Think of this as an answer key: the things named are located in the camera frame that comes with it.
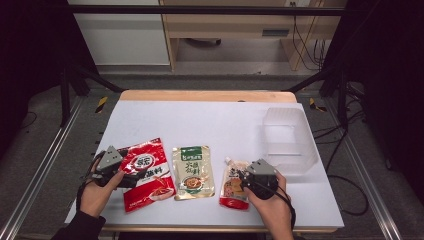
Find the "white red spout pouch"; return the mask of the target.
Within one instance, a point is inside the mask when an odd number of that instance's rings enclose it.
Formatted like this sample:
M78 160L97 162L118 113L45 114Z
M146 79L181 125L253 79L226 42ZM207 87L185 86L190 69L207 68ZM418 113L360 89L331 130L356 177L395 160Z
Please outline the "white red spout pouch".
M248 210L249 201L247 195L241 188L242 180L238 176L238 170L247 168L249 163L246 161L234 160L230 157L225 158L225 163L226 168L223 174L219 204L231 209Z

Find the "black frame crossbar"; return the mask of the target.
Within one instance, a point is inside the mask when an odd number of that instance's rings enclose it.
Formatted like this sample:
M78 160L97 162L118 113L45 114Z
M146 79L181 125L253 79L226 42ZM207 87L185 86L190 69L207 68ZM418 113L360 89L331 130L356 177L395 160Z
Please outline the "black frame crossbar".
M147 6L147 5L69 5L72 13L87 14L200 14L200 15L281 15L343 16L340 8L247 7L247 6Z

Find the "white cabinet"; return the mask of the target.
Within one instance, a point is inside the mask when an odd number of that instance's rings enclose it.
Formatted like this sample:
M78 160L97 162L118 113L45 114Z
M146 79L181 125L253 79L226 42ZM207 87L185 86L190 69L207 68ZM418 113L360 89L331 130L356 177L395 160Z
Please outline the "white cabinet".
M168 65L160 14L75 14L98 66Z

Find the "person's right hand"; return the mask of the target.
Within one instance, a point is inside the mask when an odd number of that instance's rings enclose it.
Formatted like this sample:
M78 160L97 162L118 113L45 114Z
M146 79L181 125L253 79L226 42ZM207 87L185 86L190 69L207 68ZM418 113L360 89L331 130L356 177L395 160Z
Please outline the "person's right hand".
M262 200L247 187L244 187L243 190L259 212L265 227L271 233L284 233L292 230L290 208L278 195Z

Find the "yellow black tape strip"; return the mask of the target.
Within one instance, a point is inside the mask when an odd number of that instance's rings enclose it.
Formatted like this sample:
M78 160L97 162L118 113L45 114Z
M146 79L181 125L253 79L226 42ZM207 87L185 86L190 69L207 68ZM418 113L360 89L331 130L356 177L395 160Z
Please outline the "yellow black tape strip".
M317 110L317 111L320 111L320 112L327 112L327 108L323 107L323 106L318 106L315 103L315 100L313 98L309 99L309 106L310 106L310 109Z
M103 97L100 98L98 105L95 109L95 113L101 113L102 112L107 100L108 100L107 96L103 96Z

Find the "black curtain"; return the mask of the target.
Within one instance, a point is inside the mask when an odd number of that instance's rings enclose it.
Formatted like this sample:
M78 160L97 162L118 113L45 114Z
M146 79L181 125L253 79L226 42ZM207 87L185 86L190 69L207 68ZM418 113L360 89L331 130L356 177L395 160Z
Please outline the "black curtain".
M325 60L364 87L384 154L424 204L424 0L347 0Z
M0 0L0 157L21 128L29 100L59 84L62 66L53 55L51 38L30 18L31 11L40 10L47 17L73 60L97 71L74 15L43 8L67 4L68 0Z

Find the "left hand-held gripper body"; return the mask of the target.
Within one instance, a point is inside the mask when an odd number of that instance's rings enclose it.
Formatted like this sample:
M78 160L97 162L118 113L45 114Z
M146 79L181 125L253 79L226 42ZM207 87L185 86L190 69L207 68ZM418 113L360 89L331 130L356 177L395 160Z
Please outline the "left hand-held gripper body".
M92 178L95 180L96 184L104 187L116 174L123 158L126 157L127 154L127 149L116 149L113 146L109 146L104 151L92 174Z

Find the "person's left hand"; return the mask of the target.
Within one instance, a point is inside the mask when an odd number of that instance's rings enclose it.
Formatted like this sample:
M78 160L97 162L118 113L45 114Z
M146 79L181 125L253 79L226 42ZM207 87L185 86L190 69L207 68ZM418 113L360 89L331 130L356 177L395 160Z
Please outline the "person's left hand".
M124 172L119 170L105 186L98 186L94 180L87 180L80 198L79 210L98 218L123 177Z

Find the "wooden desk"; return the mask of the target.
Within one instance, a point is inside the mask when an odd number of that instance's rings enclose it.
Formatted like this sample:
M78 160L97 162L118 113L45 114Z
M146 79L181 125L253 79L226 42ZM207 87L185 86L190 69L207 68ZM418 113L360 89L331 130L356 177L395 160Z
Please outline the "wooden desk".
M347 0L159 0L162 6L249 6L343 8ZM165 14L167 37L178 39L268 38L278 39L293 71L307 57L307 43L312 39L333 38L338 16L278 15L200 15ZM289 29L287 37L263 37L264 29Z

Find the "red sauce packet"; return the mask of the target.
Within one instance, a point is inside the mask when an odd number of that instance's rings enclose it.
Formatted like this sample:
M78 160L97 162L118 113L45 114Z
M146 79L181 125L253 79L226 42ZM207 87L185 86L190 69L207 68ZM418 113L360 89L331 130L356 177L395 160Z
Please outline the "red sauce packet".
M120 169L131 176L144 172L134 187L123 190L126 213L168 199L176 193L160 138L128 147Z

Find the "beige green-topped sauce packet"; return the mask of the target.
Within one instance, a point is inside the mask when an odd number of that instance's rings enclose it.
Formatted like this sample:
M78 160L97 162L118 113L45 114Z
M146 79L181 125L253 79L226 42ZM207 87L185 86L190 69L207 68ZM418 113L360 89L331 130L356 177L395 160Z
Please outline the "beige green-topped sauce packet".
M212 197L215 183L208 146L175 147L172 150L177 201Z

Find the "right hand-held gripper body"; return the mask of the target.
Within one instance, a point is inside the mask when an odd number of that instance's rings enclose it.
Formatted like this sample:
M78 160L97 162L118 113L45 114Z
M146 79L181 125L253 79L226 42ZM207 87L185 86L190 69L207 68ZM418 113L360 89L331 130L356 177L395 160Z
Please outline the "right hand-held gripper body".
M275 168L264 159L259 159L252 162L246 169L249 172L246 180L252 184L250 190L261 200L271 198L278 188Z

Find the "clear plastic container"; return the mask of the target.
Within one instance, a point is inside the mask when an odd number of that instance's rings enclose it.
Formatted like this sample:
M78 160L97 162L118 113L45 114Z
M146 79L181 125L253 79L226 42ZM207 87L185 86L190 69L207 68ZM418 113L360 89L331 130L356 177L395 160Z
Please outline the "clear plastic container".
M269 108L262 128L265 160L282 174L305 174L317 163L318 151L302 109Z

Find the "black metal stand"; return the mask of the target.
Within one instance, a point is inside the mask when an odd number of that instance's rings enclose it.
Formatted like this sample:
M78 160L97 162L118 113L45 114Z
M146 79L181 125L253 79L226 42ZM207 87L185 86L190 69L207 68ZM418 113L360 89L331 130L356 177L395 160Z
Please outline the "black metal stand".
M348 118L346 110L346 96L348 79L343 67L327 67L306 80L288 88L287 92L296 93L312 83L321 80L323 80L323 84L319 89L319 94L322 97L330 97L335 91L337 91L337 120L341 124L342 128L347 130Z
M124 91L124 88L107 81L98 73L89 71L80 65L70 65L65 67L60 73L62 107L61 127L63 127L71 118L69 87L72 87L78 96L87 96L90 92L90 88L86 83L87 79L91 79L115 93L122 93Z

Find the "grey desk label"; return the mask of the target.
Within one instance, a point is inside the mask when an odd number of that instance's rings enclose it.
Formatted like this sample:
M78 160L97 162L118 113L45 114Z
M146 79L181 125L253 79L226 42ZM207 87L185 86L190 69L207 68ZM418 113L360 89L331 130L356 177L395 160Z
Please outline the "grey desk label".
M262 31L263 37L287 37L290 33L289 29L264 29Z

